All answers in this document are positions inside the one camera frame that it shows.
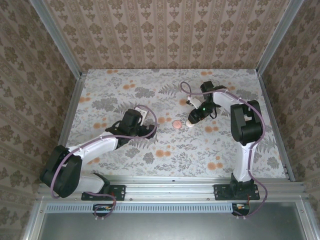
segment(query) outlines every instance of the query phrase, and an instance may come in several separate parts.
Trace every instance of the small pink object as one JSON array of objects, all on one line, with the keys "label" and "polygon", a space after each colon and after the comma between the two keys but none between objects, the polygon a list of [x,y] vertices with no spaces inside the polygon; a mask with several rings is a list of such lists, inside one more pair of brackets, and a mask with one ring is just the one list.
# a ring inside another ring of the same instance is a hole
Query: small pink object
[{"label": "small pink object", "polygon": [[172,123],[173,128],[180,129],[182,127],[182,122],[179,120],[174,120]]}]

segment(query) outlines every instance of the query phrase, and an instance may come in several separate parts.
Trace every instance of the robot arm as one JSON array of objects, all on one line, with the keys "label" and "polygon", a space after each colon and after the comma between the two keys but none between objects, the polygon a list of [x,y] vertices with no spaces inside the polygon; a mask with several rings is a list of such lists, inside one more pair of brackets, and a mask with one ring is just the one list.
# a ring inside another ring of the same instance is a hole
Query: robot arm
[{"label": "robot arm", "polygon": [[130,136],[143,137],[150,134],[147,138],[153,138],[156,134],[156,126],[144,126],[143,121],[147,115],[146,111],[139,108],[129,109],[123,116],[123,119],[117,121],[111,127],[107,128],[105,132],[99,135],[100,140],[89,140],[81,145],[64,147],[59,145],[54,148],[45,166],[45,169],[40,175],[40,180],[48,187],[51,186],[54,174],[62,160],[69,153],[75,151],[62,165],[57,178],[54,182],[54,191],[62,198],[66,198],[72,193],[101,193],[107,194],[110,182],[99,174],[83,175],[82,169],[92,159],[100,156],[103,153],[110,152],[127,144],[130,138],[112,137],[114,136]]},{"label": "robot arm", "polygon": [[[201,85],[203,93],[226,89],[224,86],[214,87],[211,81],[204,82]],[[261,137],[263,133],[262,123],[257,114],[247,105],[239,101],[238,98],[226,94],[224,91],[217,91],[209,94],[204,94],[204,102],[192,97],[188,98],[187,103],[195,106],[188,116],[186,125],[192,127],[194,124],[209,116],[215,108],[223,107],[230,113],[231,134],[233,139],[238,142],[236,165],[231,176],[231,179],[236,189],[242,188],[245,185],[253,185],[253,180],[248,172],[248,163],[252,163],[257,145],[252,145]],[[248,101],[248,103],[261,113],[259,103],[256,100]]]}]

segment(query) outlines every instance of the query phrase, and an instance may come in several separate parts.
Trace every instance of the table surface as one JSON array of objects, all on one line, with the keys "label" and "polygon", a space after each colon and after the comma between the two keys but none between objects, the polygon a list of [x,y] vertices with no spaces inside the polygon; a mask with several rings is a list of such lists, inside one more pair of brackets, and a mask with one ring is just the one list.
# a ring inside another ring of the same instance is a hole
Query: table surface
[{"label": "table surface", "polygon": [[[235,167],[236,142],[231,136],[230,114],[218,109],[218,116],[186,126],[192,106],[179,84],[188,82],[192,91],[212,81],[224,85],[244,100],[257,100],[266,123],[266,134],[254,155],[253,175],[285,178],[274,132],[254,69],[119,69],[89,70],[72,123],[67,146],[86,142],[121,120],[127,109],[142,104],[150,107],[159,123],[150,140],[131,140],[119,149],[89,162],[85,173],[125,176],[230,177]],[[203,96],[196,96],[201,102]],[[146,124],[154,123],[147,115]],[[174,120],[182,128],[172,127]]]}]

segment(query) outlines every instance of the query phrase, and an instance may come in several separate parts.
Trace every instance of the wall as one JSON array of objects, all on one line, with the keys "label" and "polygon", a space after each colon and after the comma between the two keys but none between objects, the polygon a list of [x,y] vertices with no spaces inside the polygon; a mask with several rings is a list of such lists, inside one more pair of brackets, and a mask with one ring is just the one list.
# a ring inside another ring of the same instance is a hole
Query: wall
[{"label": "wall", "polygon": [[320,1],[305,0],[263,79],[294,175],[320,219]]},{"label": "wall", "polygon": [[28,0],[0,1],[0,239],[19,239],[75,79]]},{"label": "wall", "polygon": [[253,69],[289,0],[44,0],[83,71]]}]

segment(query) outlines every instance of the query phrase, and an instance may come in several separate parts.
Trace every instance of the floral tablecloth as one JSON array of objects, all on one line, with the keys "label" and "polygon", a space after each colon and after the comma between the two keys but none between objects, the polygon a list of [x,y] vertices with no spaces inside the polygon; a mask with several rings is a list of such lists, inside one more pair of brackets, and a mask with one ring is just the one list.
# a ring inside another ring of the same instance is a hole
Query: floral tablecloth
[{"label": "floral tablecloth", "polygon": [[[194,92],[212,81],[245,100],[258,100],[266,135],[254,155],[253,174],[260,178],[285,178],[274,133],[254,69],[119,69],[89,70],[76,110],[67,146],[81,144],[121,120],[127,109],[147,105],[159,127],[151,140],[131,140],[119,149],[89,162],[85,172],[127,176],[229,177],[235,166],[236,142],[231,136],[230,115],[218,109],[193,128],[186,120],[193,107],[179,83],[190,83]],[[182,128],[172,127],[174,120]],[[149,113],[147,124],[154,123]]]}]

